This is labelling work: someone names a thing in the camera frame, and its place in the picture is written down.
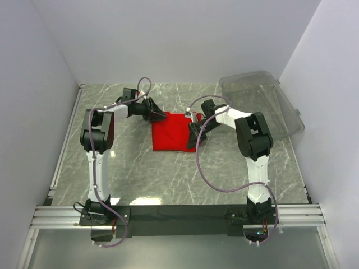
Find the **red t shirt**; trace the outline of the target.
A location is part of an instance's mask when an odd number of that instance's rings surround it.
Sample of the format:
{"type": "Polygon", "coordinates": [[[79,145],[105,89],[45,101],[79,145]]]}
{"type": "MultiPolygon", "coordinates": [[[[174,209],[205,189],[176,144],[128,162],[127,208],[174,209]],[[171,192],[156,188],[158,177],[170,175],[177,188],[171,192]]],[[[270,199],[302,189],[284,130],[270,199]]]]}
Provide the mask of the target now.
{"type": "Polygon", "coordinates": [[[184,114],[165,112],[163,121],[152,122],[153,151],[196,152],[195,145],[187,148],[192,120],[184,114]]]}

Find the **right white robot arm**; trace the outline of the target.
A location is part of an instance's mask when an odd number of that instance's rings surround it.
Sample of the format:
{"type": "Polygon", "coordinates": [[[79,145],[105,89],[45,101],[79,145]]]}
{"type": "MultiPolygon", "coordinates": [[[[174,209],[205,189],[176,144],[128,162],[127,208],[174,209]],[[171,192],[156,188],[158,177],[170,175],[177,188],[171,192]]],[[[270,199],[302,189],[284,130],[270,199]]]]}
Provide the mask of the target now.
{"type": "Polygon", "coordinates": [[[186,109],[185,117],[190,120],[187,148],[196,151],[196,164],[202,179],[210,188],[223,193],[248,188],[245,218],[251,223],[260,223],[274,209],[274,195],[268,186],[268,162],[274,141],[264,115],[261,112],[242,112],[230,105],[215,105],[212,99],[204,101],[201,108],[204,119],[197,119],[190,107],[186,109]],[[221,125],[236,131],[238,148],[246,159],[248,183],[235,189],[220,189],[211,184],[200,165],[199,145],[206,140],[208,132],[221,125]]]}

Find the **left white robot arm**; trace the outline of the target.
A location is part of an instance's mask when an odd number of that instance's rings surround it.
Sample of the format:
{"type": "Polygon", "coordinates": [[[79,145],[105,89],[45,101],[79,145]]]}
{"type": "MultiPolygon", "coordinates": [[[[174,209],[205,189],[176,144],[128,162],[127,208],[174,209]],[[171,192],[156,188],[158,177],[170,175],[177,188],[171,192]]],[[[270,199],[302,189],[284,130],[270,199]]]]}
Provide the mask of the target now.
{"type": "Polygon", "coordinates": [[[167,115],[148,96],[148,91],[124,88],[113,104],[85,111],[80,133],[80,144],[89,164],[89,194],[91,203],[110,206],[108,159],[114,143],[115,120],[140,115],[147,122],[161,122],[167,115]]]}

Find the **clear plastic bin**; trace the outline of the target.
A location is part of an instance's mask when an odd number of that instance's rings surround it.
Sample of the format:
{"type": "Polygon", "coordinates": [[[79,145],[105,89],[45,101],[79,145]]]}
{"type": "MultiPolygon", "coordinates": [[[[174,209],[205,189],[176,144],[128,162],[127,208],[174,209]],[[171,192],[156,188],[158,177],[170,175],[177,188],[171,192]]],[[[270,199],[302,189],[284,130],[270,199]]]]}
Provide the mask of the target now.
{"type": "Polygon", "coordinates": [[[255,71],[223,77],[219,80],[222,96],[242,112],[261,112],[271,135],[280,140],[305,129],[300,113],[293,107],[271,73],[255,71]]]}

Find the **black base crossbar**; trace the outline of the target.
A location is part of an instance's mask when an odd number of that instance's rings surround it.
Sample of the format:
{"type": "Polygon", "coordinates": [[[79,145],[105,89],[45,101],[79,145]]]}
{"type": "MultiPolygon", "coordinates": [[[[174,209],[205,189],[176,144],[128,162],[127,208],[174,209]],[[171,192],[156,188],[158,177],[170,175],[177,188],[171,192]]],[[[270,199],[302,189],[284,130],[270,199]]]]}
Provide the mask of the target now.
{"type": "Polygon", "coordinates": [[[133,236],[227,235],[244,236],[244,226],[273,225],[278,220],[274,208],[263,214],[248,205],[142,205],[113,206],[125,220],[108,214],[90,214],[83,210],[79,225],[116,227],[116,238],[133,236]]]}

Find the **aluminium rail frame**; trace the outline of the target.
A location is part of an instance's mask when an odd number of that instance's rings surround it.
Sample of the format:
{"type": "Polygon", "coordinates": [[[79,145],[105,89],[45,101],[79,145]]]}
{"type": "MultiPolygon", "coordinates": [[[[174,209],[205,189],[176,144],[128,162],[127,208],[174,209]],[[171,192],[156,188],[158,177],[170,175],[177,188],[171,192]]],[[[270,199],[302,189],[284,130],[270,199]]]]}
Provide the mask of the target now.
{"type": "MultiPolygon", "coordinates": [[[[73,106],[70,123],[47,198],[42,206],[37,206],[25,240],[18,268],[43,268],[47,262],[68,261],[79,252],[92,252],[97,248],[89,235],[110,236],[116,228],[107,226],[81,226],[81,215],[71,206],[53,206],[51,202],[59,191],[58,183],[69,157],[70,140],[75,135],[75,118],[84,102],[84,97],[97,90],[95,84],[80,84],[73,106]]],[[[285,268],[286,258],[297,260],[300,268],[338,268],[339,263],[329,238],[326,221],[320,205],[280,204],[279,224],[275,234],[276,245],[269,249],[275,259],[270,266],[285,268]]]]}

